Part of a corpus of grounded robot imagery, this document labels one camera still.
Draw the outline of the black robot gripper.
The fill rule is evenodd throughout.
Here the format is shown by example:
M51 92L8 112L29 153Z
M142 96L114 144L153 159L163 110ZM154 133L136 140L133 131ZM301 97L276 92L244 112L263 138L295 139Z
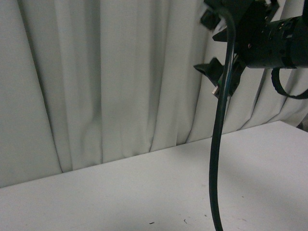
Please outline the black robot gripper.
M295 19L273 21L279 9L276 0L204 0L206 10L200 23L215 30L223 19L236 20L236 48L240 57L233 60L228 96L233 96L240 84L245 66L249 68L294 68L291 44L295 38ZM214 57L210 63L193 66L215 86L212 94L219 96L224 66Z

